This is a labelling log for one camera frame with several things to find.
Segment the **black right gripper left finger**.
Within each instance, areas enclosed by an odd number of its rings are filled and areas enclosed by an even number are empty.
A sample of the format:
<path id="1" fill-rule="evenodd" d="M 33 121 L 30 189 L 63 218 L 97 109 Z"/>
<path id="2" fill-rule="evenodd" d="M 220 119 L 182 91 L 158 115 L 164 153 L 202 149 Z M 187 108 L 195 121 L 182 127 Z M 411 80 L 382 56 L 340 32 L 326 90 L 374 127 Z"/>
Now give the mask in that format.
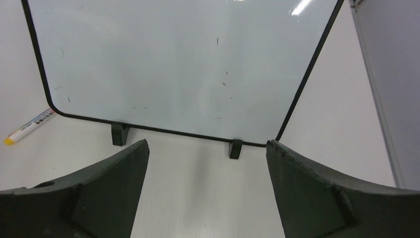
<path id="1" fill-rule="evenodd" d="M 1 237 L 130 237 L 149 155 L 140 140 L 71 174 L 1 191 Z"/>

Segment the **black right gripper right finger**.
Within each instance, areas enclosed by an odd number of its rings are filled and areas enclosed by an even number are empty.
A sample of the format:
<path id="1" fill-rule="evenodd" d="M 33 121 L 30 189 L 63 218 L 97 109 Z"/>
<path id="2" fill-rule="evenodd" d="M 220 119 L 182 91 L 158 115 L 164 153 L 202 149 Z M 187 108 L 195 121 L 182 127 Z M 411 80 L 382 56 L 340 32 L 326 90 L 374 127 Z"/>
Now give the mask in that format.
<path id="1" fill-rule="evenodd" d="M 417 238 L 420 193 L 355 178 L 279 143 L 266 160 L 287 238 Z"/>

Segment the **white marker pen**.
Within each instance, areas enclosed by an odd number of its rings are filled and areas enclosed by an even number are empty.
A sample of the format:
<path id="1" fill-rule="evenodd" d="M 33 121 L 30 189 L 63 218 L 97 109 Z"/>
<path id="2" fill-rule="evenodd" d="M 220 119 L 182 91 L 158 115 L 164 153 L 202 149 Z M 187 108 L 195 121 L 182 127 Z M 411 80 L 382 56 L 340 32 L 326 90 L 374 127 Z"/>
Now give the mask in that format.
<path id="1" fill-rule="evenodd" d="M 53 109 L 48 108 L 47 110 L 45 110 L 44 112 L 42 112 L 41 114 L 39 114 L 38 116 L 33 118 L 31 121 L 29 121 L 28 123 L 26 123 L 25 125 L 20 127 L 17 131 L 10 134 L 3 141 L 3 143 L 5 145 L 15 144 L 16 142 L 20 141 L 21 139 L 23 139 L 24 137 L 29 135 L 32 131 L 37 129 L 39 126 L 44 124 L 47 120 L 49 120 L 55 114 L 56 114 L 56 112 Z"/>

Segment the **white whiteboard black frame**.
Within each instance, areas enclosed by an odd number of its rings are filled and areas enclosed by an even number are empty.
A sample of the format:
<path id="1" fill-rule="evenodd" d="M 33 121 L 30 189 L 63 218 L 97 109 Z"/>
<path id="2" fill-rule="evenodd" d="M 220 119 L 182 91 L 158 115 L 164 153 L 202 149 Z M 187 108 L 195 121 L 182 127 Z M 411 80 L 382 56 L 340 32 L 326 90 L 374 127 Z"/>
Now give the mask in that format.
<path id="1" fill-rule="evenodd" d="M 279 140 L 341 0 L 24 0 L 59 115 L 244 145 Z"/>

